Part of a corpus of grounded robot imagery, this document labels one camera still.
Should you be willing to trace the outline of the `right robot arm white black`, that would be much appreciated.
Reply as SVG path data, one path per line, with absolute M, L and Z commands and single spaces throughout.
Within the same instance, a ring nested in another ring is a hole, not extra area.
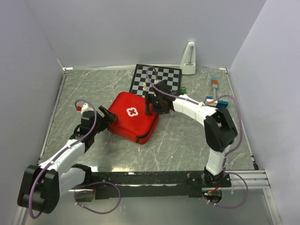
M 197 102 L 180 91 L 171 91 L 165 80 L 150 82 L 150 86 L 154 93 L 145 96 L 146 114 L 168 114 L 172 110 L 194 119 L 204 127 L 206 143 L 210 148 L 204 180 L 208 186 L 216 186 L 225 176 L 225 162 L 238 135 L 229 111 Z

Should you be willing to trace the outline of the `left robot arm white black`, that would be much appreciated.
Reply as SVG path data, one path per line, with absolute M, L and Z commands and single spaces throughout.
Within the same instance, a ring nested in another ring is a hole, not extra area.
M 91 186 L 91 168 L 73 162 L 92 146 L 98 133 L 116 121 L 117 115 L 103 106 L 99 107 L 102 115 L 88 104 L 79 109 L 81 122 L 67 143 L 48 160 L 25 169 L 17 198 L 18 206 L 49 214 L 68 190 L 78 185 L 81 188 Z

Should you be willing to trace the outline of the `black red medicine kit case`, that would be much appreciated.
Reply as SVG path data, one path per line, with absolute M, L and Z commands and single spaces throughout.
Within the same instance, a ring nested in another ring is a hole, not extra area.
M 152 136 L 159 115 L 145 113 L 145 99 L 129 92 L 121 92 L 115 98 L 109 112 L 117 116 L 108 130 L 138 144 L 145 144 Z

